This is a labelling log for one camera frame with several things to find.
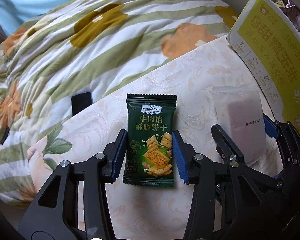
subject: white patterned tablecloth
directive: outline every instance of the white patterned tablecloth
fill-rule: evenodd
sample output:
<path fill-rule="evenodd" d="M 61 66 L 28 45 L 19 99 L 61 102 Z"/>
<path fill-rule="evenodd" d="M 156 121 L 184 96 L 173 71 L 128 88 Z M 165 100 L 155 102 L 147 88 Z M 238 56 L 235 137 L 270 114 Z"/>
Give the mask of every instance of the white patterned tablecloth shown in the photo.
<path fill-rule="evenodd" d="M 73 147 L 64 154 L 50 157 L 57 164 L 65 159 L 76 163 L 101 152 L 107 143 L 115 140 L 120 129 L 127 128 L 126 94 L 139 93 L 177 95 L 175 130 L 179 130 L 184 141 L 191 143 L 198 153 L 220 161 L 210 132 L 211 126 L 217 123 L 210 90 L 216 85 L 238 86 L 244 83 L 257 84 L 225 37 L 221 37 L 151 71 L 66 121 L 58 137 L 72 143 Z M 273 118 L 261 90 L 260 97 L 264 113 Z M 31 148 L 34 154 L 31 154 L 29 166 L 37 190 L 52 173 L 42 159 L 41 151 L 46 143 L 44 138 Z M 176 165 L 173 167 L 175 188 L 123 184 L 123 167 L 117 181 L 106 185 L 117 238 L 160 240 L 183 237 L 193 186 L 185 185 Z M 267 137 L 267 152 L 253 167 L 271 176 L 282 170 L 274 140 Z M 82 185 L 79 204 L 79 226 L 84 228 Z M 216 207 L 215 228 L 218 228 L 220 206 Z"/>

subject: translucent plastic wrapper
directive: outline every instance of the translucent plastic wrapper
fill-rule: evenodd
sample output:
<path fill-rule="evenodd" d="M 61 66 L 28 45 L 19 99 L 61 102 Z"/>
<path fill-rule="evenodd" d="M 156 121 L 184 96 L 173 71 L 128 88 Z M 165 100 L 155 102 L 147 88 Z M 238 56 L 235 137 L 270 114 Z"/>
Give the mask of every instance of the translucent plastic wrapper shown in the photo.
<path fill-rule="evenodd" d="M 213 87 L 212 96 L 218 123 L 236 143 L 247 165 L 255 163 L 266 152 L 266 132 L 258 88 Z"/>

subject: black phone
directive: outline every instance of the black phone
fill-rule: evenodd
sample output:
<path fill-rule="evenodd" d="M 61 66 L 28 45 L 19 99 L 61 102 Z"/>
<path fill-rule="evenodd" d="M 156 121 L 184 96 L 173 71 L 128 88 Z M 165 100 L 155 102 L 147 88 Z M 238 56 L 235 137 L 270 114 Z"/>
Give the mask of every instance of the black phone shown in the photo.
<path fill-rule="evenodd" d="M 90 92 L 82 93 L 71 97 L 72 116 L 80 113 L 88 106 L 92 105 L 92 97 Z"/>

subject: biscuit packet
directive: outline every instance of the biscuit packet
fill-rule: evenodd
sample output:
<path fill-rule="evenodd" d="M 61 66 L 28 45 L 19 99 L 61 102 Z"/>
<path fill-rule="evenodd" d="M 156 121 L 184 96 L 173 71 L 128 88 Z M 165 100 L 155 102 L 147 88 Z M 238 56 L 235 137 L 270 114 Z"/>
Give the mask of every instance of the biscuit packet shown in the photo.
<path fill-rule="evenodd" d="M 177 96 L 127 94 L 128 147 L 123 182 L 173 187 L 172 123 Z"/>

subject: floral blanket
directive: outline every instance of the floral blanket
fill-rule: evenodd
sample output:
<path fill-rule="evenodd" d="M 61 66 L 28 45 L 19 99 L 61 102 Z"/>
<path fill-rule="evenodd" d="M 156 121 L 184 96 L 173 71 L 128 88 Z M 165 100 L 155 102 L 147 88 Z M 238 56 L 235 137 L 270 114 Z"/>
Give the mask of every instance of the floral blanket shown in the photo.
<path fill-rule="evenodd" d="M 236 19 L 221 0 L 71 0 L 21 25 L 0 45 L 0 198 L 32 200 L 30 147 L 72 117 L 73 95 L 89 91 L 97 102 Z M 69 150 L 56 136 L 42 154 Z"/>

